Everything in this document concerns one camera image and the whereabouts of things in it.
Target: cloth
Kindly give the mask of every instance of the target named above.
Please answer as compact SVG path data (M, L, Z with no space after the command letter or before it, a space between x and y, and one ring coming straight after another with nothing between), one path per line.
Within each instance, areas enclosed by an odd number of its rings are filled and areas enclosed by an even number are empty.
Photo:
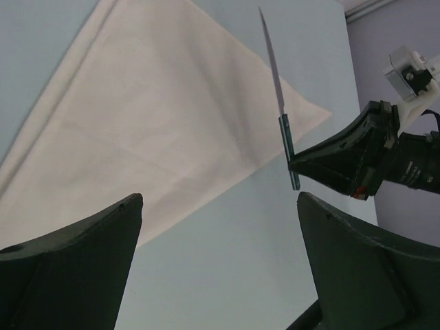
M282 87L294 140L330 115ZM0 168L0 248L131 193L146 243L280 155L277 112L270 69L192 2L101 0Z

